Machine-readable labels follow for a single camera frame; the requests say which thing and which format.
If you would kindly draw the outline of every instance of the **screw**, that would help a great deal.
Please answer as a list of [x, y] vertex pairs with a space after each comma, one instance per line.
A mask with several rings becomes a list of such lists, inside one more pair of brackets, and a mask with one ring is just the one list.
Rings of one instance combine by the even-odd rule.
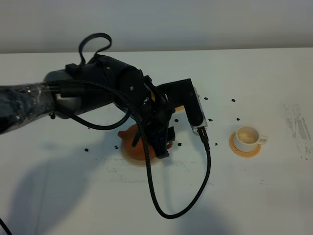
[[144, 101], [143, 101], [143, 105], [146, 105], [148, 101], [149, 101], [149, 98], [146, 97], [146, 98], [144, 99]]
[[49, 116], [50, 116], [51, 119], [55, 119], [55, 114], [54, 113], [49, 114]]

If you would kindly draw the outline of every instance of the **orange coaster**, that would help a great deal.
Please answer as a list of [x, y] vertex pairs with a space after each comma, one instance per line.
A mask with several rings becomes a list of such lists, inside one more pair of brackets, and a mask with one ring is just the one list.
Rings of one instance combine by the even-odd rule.
[[261, 150], [261, 145], [258, 144], [258, 146], [251, 152], [242, 152], [240, 150], [238, 150], [235, 145], [234, 145], [234, 136], [235, 136], [236, 132], [234, 132], [230, 138], [229, 138], [229, 147], [231, 148], [231, 150], [233, 150], [233, 152], [241, 157], [244, 158], [251, 158], [254, 157], [255, 155], [257, 155], [260, 150]]

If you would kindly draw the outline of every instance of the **orange object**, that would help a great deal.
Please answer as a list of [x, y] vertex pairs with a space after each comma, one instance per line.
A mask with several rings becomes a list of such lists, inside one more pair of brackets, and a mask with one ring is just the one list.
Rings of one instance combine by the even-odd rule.
[[185, 109], [185, 107], [183, 105], [181, 105], [181, 106], [175, 108], [175, 111], [178, 112], [178, 111], [181, 111], [181, 110], [184, 110], [184, 109]]
[[239, 149], [236, 148], [236, 146], [234, 145], [234, 136], [235, 136], [236, 132], [234, 132], [230, 138], [229, 138], [229, 147], [231, 148], [231, 150], [233, 150], [233, 152], [241, 157], [244, 158], [251, 158], [254, 157], [255, 155], [257, 155], [260, 150], [261, 150], [261, 145], [258, 144], [257, 147], [251, 151], [251, 152], [242, 152]]
[[[138, 131], [138, 126], [133, 125], [127, 131], [120, 131], [118, 133], [118, 136], [122, 139], [122, 146], [125, 149], [127, 155], [129, 155], [133, 159], [142, 161], [142, 160], [145, 160], [145, 153], [143, 150], [143, 143], [142, 143], [141, 137], [137, 145], [135, 147], [132, 147], [132, 143], [133, 143], [133, 140], [137, 131]], [[167, 149], [171, 148], [172, 145], [173, 145], [173, 142], [171, 141], [167, 145]], [[153, 149], [153, 147], [148, 144], [148, 148], [149, 148], [150, 159], [155, 158], [156, 152]]]

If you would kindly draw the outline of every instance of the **cup handle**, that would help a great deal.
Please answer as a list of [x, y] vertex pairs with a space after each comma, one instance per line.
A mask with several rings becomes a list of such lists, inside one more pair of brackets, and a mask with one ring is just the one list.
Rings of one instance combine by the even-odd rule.
[[259, 140], [258, 144], [265, 144], [267, 141], [268, 141], [267, 136], [260, 136], [260, 140]]

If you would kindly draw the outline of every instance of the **white wall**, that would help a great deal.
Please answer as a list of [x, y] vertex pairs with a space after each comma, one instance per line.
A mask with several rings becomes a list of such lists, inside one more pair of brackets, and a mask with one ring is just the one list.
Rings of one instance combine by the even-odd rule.
[[77, 51], [94, 32], [113, 51], [311, 47], [313, 0], [0, 1], [2, 53]]

